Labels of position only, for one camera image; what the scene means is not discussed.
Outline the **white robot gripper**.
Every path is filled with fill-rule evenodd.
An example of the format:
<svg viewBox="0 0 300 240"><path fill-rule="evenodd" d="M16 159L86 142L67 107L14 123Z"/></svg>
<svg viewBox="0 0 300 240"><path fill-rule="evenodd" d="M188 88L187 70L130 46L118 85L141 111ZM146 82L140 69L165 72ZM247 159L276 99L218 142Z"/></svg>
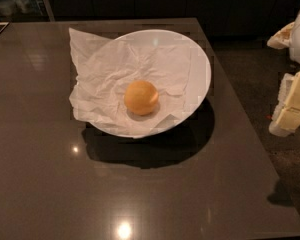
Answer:
<svg viewBox="0 0 300 240"><path fill-rule="evenodd" d="M276 32L267 41L274 49L289 48L290 59L300 64L300 14ZM281 81L278 104L272 115L269 132L287 137L300 127L300 71L295 75L286 73Z"/></svg>

